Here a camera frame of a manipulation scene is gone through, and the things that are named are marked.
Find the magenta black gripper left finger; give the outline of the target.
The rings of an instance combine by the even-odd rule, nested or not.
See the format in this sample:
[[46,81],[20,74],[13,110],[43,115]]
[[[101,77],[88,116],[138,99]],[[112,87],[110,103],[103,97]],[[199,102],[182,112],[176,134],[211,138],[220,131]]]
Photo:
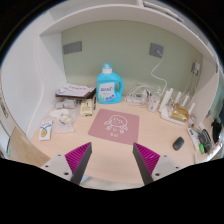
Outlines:
[[79,185],[92,154],[92,144],[86,143],[67,154],[57,154],[42,169]]

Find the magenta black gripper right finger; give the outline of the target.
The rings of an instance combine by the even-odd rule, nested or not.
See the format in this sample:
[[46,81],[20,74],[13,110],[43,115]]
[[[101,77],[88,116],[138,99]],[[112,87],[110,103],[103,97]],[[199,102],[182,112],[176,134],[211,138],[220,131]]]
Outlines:
[[159,155],[138,143],[133,144],[133,155],[145,185],[181,169],[168,155]]

